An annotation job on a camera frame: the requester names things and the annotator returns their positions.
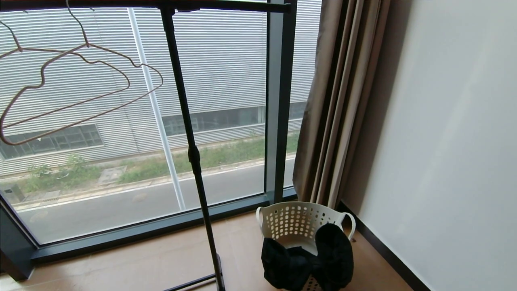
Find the utility box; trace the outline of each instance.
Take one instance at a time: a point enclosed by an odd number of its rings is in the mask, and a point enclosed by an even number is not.
[[[11,204],[20,203],[25,200],[25,195],[23,195],[17,184],[0,185],[0,191],[4,193],[4,197]]]

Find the sidewalk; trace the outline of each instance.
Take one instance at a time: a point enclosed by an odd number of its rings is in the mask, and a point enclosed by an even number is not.
[[[294,158],[295,156],[296,156],[296,154],[288,154],[286,156],[286,159],[291,159],[291,158]],[[203,170],[203,175],[214,174],[214,173],[222,172],[222,171],[244,169],[244,168],[258,166],[258,165],[262,165],[262,164],[264,164],[263,158],[256,159],[253,161],[246,161],[246,162],[240,162],[240,163],[235,163],[235,164],[230,164],[230,165],[224,165],[224,166],[216,167],[216,168],[205,169],[205,170]],[[178,175],[178,178],[180,180],[191,179],[193,177],[194,177],[194,175],[192,172],[182,173],[182,174]],[[54,205],[54,204],[59,204],[59,203],[63,203],[63,202],[84,200],[84,199],[88,199],[91,197],[101,197],[101,196],[113,195],[113,194],[122,193],[122,192],[128,191],[128,190],[145,188],[145,187],[150,187],[150,186],[165,184],[165,183],[171,183],[171,182],[172,182],[172,178],[170,176],[166,176],[166,177],[153,178],[153,179],[148,179],[148,180],[143,180],[143,181],[138,181],[138,182],[133,182],[133,183],[127,183],[127,184],[122,184],[122,185],[109,184],[109,185],[106,185],[103,187],[98,187],[93,190],[84,190],[84,191],[79,190],[73,194],[60,195],[58,197],[51,198],[51,199],[20,202],[20,203],[12,204],[12,207],[16,211],[28,210],[31,208]]]

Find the wooden floor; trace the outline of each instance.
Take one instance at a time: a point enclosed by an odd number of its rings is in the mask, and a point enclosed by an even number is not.
[[[214,223],[226,290],[275,290],[263,278],[262,236],[254,214]],[[407,291],[411,288],[358,232],[354,235],[355,270],[346,291]],[[23,283],[0,277],[0,290],[163,291],[213,273],[202,227],[38,267]],[[196,290],[216,290],[214,284]]]

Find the brown curtain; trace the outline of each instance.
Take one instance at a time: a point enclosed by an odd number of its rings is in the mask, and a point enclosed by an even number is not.
[[[389,0],[323,0],[316,69],[293,184],[299,201],[335,208],[377,65]]]

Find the grass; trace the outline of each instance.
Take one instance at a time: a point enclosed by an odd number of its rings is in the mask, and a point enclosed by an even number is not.
[[[240,140],[224,144],[220,147],[205,147],[200,149],[201,167],[214,168],[233,163],[264,158],[264,138]],[[287,137],[287,153],[296,152],[298,133]],[[177,173],[192,170],[186,151],[173,154],[174,166]],[[169,176],[169,168],[165,157],[148,158],[142,161],[123,161],[121,165],[127,170],[118,179],[119,184],[137,182],[152,178]],[[70,155],[66,165],[52,171],[47,165],[32,166],[31,175],[17,182],[23,193],[49,192],[55,190],[73,190],[92,186],[103,168],[87,166],[86,161],[78,155]]]

